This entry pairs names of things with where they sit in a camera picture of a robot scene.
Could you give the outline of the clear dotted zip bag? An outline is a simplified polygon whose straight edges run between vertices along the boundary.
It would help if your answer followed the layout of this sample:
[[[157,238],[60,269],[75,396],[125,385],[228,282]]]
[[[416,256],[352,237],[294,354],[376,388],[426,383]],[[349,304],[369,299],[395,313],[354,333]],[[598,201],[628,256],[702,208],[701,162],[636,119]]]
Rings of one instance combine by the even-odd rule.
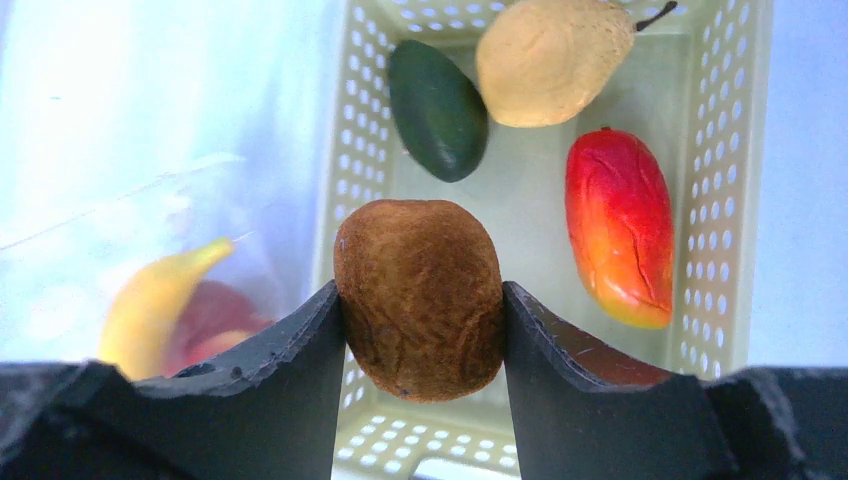
[[[220,237],[235,251],[203,280],[244,294],[273,323],[284,318],[311,284],[319,186],[307,163],[219,152],[25,238],[3,228],[2,361],[97,360],[108,309],[130,277]]]

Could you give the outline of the yellow banana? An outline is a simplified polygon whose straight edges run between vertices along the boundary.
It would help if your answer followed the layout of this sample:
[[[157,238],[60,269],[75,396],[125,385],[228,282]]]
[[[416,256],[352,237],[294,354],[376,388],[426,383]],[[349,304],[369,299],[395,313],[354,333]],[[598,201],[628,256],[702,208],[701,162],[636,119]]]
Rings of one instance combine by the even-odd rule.
[[[227,237],[155,260],[114,297],[99,337],[96,359],[130,380],[159,375],[178,320],[197,286],[235,251]]]

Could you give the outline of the red mango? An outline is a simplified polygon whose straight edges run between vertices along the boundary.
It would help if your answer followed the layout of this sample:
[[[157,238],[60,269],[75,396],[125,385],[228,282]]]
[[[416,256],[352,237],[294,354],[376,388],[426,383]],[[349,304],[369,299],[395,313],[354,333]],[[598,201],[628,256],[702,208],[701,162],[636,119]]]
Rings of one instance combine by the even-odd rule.
[[[610,127],[579,136],[566,159],[564,206],[578,276],[600,309],[631,327],[668,327],[674,222],[648,146]]]

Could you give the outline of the red pomegranate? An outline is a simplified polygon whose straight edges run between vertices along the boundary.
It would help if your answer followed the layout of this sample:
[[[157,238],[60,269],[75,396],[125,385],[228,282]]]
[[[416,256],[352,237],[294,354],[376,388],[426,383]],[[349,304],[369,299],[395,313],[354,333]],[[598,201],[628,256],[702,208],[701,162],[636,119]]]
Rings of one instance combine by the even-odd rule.
[[[203,280],[178,317],[161,374],[171,377],[262,331],[273,319],[229,285]]]

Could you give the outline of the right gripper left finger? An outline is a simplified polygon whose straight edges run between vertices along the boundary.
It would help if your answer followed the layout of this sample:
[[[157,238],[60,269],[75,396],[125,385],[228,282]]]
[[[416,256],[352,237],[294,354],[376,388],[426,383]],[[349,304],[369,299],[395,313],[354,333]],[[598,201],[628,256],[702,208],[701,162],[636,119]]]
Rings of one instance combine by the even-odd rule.
[[[5,363],[5,479],[327,479],[345,341],[328,283],[288,317],[173,378]]]

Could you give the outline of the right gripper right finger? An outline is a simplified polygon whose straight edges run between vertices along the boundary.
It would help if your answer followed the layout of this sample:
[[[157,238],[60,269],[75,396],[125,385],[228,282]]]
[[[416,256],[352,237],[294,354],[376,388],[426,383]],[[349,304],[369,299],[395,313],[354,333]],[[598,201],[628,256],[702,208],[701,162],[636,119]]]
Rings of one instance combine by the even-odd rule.
[[[847,372],[746,368],[714,381],[635,359],[503,286],[526,479],[843,479]]]

